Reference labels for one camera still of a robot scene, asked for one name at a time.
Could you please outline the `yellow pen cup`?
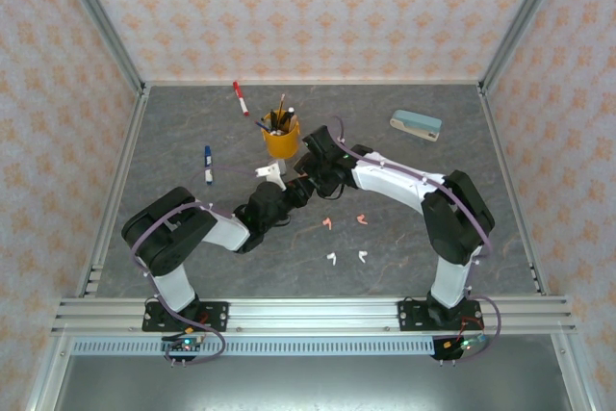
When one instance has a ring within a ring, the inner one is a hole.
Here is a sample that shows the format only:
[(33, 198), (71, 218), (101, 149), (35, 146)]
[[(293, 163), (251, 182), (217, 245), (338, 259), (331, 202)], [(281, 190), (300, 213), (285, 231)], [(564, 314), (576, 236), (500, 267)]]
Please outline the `yellow pen cup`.
[(271, 157), (276, 159), (291, 159), (298, 152), (300, 146), (300, 126), (297, 116), (291, 117), (289, 130), (282, 135), (275, 135), (265, 126), (261, 129), (262, 135)]

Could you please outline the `teal and beige stapler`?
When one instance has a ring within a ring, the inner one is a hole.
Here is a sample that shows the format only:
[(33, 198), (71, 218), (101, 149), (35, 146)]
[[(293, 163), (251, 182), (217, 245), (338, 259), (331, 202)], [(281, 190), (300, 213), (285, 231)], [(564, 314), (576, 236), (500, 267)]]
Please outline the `teal and beige stapler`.
[(390, 125), (423, 140), (437, 141), (442, 128), (442, 120), (410, 111), (396, 110), (390, 118)]

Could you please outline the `red whiteboard marker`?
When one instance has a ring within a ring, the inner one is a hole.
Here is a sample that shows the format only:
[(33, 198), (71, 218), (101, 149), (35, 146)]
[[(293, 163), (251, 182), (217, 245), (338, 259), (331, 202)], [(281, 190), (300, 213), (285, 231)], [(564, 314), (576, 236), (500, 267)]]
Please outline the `red whiteboard marker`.
[(242, 93), (242, 89), (240, 87), (240, 84), (238, 81), (234, 81), (233, 82), (233, 89), (234, 92), (239, 100), (241, 109), (242, 109), (242, 113), (244, 116), (248, 117), (249, 116), (249, 109), (246, 106), (245, 100), (244, 100), (244, 95)]

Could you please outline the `grey metal panel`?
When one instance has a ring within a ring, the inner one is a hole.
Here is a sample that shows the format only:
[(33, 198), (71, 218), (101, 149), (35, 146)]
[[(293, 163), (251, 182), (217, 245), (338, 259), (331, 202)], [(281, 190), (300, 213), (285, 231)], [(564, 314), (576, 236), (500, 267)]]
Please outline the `grey metal panel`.
[(426, 356), (72, 356), (32, 411), (591, 411), (549, 347), (514, 341), (439, 366)]

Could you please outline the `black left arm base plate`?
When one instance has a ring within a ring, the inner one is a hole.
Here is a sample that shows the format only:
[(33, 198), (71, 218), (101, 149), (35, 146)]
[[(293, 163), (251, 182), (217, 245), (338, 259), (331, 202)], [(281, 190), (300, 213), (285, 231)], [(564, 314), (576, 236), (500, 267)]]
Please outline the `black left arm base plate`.
[[(141, 330), (144, 332), (173, 332), (184, 331), (187, 328), (194, 329), (184, 321), (173, 317), (161, 304), (160, 301), (151, 299), (145, 305)], [(226, 331), (228, 319), (228, 302), (199, 301), (187, 306), (180, 315), (186, 319), (214, 328), (219, 332)]]

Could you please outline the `aluminium mounting rail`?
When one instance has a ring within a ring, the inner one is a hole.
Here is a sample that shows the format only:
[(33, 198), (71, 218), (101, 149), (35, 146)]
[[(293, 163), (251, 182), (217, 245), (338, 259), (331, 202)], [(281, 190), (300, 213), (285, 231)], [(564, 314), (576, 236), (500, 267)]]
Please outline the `aluminium mounting rail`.
[[(578, 331), (563, 296), (496, 296), (480, 302), (484, 332), (560, 334)], [(54, 335), (141, 335), (144, 301), (66, 298), (52, 322)], [(395, 297), (231, 298), (228, 336), (394, 335), (400, 332)]]

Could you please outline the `aluminium table side rail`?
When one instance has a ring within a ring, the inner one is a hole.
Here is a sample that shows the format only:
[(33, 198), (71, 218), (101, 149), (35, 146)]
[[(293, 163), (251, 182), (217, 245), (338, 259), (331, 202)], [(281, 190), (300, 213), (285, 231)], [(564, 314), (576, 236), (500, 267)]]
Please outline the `aluminium table side rail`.
[(83, 298), (86, 295), (94, 295), (96, 293), (96, 289), (88, 289), (90, 276), (93, 272), (101, 271), (104, 267), (150, 90), (151, 87), (145, 84), (137, 93), (134, 107), (129, 118), (128, 128), (125, 131), (123, 145), (116, 159), (115, 174), (107, 195), (98, 231), (77, 286), (75, 296), (78, 298)]
[(486, 122), (489, 128), (490, 134), (491, 134), (493, 145), (495, 147), (496, 154), (499, 160), (500, 169), (501, 169), (503, 179), (504, 179), (504, 184), (507, 190), (509, 201), (513, 209), (513, 214), (516, 220), (516, 224), (517, 224), (520, 236), (521, 236), (522, 244), (523, 244), (525, 254), (526, 254), (526, 259), (528, 260), (528, 266), (530, 268), (530, 272), (535, 282), (536, 292), (540, 294), (541, 296), (550, 295), (551, 291), (547, 284), (547, 281), (546, 281), (546, 278), (545, 278), (545, 275), (542, 269), (542, 265), (539, 262), (536, 252), (535, 252), (534, 241), (526, 225), (525, 214), (521, 206), (519, 197), (517, 195), (517, 191), (516, 191), (516, 188), (513, 182), (513, 177), (511, 175), (511, 169), (509, 168), (509, 164), (506, 159), (504, 147), (501, 142), (501, 137), (498, 131), (496, 120), (495, 120), (495, 117), (489, 105), (487, 91), (480, 84), (477, 84), (477, 93), (478, 93), (478, 97), (480, 100), (483, 113), (486, 118)]

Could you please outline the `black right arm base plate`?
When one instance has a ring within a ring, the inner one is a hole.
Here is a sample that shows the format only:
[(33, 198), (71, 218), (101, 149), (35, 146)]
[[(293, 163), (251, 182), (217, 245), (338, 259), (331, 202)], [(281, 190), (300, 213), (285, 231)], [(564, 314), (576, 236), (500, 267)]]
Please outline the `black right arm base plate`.
[(398, 302), (401, 331), (460, 331), (484, 327), (480, 304), (463, 298), (447, 308), (432, 300), (403, 299)]

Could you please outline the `aluminium frame post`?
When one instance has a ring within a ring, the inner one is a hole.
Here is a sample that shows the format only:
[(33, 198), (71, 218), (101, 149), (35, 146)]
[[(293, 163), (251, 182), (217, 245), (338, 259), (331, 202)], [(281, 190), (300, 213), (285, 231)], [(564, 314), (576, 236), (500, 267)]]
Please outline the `aluminium frame post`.
[(101, 0), (80, 0), (103, 41), (115, 59), (123, 77), (137, 93), (142, 93), (145, 83), (131, 59), (116, 27)]
[(542, 2), (543, 0), (522, 1), (485, 74), (478, 81), (478, 89), (481, 95), (486, 95), (496, 84)]

